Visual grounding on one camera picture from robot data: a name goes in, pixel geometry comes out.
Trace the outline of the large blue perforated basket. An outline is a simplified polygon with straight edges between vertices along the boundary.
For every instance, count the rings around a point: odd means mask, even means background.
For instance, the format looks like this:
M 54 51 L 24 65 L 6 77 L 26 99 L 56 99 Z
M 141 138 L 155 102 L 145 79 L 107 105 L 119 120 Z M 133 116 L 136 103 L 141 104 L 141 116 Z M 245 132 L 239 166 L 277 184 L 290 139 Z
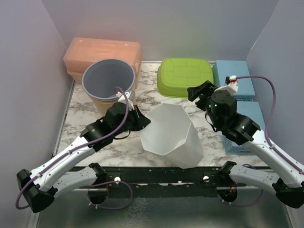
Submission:
M 248 76 L 249 70 L 246 61 L 216 60 L 212 67 L 214 84 L 217 87 L 225 86 L 227 76 Z M 253 101 L 255 91 L 250 78 L 238 80 L 238 91 L 233 96 L 238 101 Z

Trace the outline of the blue-grey round bin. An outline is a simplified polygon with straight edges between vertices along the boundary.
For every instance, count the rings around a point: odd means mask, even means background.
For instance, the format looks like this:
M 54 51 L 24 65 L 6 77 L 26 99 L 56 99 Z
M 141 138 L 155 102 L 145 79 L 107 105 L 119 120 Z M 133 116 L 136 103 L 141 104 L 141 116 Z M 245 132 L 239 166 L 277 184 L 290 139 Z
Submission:
M 125 92 L 135 85 L 136 73 L 133 67 L 120 59 L 103 59 L 92 64 L 83 74 L 82 86 L 92 98 L 113 101 L 116 87 Z

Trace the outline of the small blue perforated basket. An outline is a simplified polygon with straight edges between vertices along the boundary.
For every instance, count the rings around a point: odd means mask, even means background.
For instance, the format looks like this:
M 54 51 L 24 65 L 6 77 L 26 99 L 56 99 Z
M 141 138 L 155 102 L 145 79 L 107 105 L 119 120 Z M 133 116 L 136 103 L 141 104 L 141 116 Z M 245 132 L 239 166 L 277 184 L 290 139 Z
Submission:
M 237 112 L 239 114 L 248 116 L 253 121 L 255 121 L 261 129 L 265 130 L 265 121 L 262 116 L 260 105 L 258 102 L 254 101 L 238 101 L 237 102 Z M 229 140 L 227 137 L 223 136 L 224 149 L 228 155 L 253 155 L 249 150 L 242 146 L 237 145 L 235 142 Z

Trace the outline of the orange round bin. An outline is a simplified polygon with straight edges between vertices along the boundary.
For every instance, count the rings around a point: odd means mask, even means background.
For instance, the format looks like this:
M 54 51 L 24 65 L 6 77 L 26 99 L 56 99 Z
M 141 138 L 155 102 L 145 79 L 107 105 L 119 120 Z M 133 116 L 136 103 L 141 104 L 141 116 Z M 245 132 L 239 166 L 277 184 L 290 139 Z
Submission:
M 105 115 L 108 108 L 118 101 L 115 93 L 116 86 L 129 88 L 129 83 L 119 82 L 117 85 L 114 85 L 114 82 L 110 82 L 110 80 L 99 80 L 97 85 L 90 85 L 87 89 L 87 95 L 91 98 L 102 116 Z

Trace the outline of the green plastic tray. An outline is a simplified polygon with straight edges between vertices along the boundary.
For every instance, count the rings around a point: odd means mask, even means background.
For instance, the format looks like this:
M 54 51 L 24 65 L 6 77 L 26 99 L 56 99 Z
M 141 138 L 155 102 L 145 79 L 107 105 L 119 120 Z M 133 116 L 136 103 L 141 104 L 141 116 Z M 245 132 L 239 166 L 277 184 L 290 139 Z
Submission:
M 167 58 L 157 72 L 157 88 L 162 96 L 187 98 L 187 88 L 214 82 L 211 64 L 197 58 Z

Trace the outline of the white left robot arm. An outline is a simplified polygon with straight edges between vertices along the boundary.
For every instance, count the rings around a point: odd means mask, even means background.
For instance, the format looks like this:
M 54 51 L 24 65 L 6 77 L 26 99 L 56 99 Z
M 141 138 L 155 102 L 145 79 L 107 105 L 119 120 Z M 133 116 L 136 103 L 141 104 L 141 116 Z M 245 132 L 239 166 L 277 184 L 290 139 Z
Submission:
M 105 170 L 97 163 L 91 163 L 77 172 L 71 172 L 71 169 L 111 144 L 117 135 L 140 131 L 151 123 L 138 106 L 130 111 L 126 108 L 124 103 L 114 103 L 104 117 L 89 124 L 51 160 L 31 171 L 22 169 L 17 173 L 18 197 L 25 198 L 32 212 L 43 211 L 62 193 L 90 185 L 98 188 L 108 180 Z

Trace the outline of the white faceted bin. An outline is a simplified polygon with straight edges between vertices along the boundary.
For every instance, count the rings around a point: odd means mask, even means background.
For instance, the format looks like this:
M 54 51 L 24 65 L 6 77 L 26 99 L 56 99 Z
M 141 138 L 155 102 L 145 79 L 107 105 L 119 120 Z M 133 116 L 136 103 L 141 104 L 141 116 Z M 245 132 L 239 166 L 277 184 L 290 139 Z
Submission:
M 140 131 L 144 150 L 182 169 L 196 167 L 203 159 L 198 132 L 181 105 L 160 104 L 145 117 L 151 123 Z

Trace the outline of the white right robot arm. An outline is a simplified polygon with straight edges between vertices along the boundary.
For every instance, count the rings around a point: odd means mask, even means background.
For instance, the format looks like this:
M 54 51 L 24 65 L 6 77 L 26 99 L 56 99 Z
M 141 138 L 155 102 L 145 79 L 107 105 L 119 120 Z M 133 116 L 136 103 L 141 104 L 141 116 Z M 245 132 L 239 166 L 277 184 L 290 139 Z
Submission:
M 259 157 L 272 169 L 264 172 L 226 162 L 218 171 L 218 180 L 228 186 L 243 183 L 269 191 L 285 205 L 298 209 L 304 204 L 304 166 L 267 140 L 264 130 L 251 118 L 237 112 L 232 88 L 218 88 L 210 81 L 189 87 L 188 100 L 205 112 L 214 131 Z

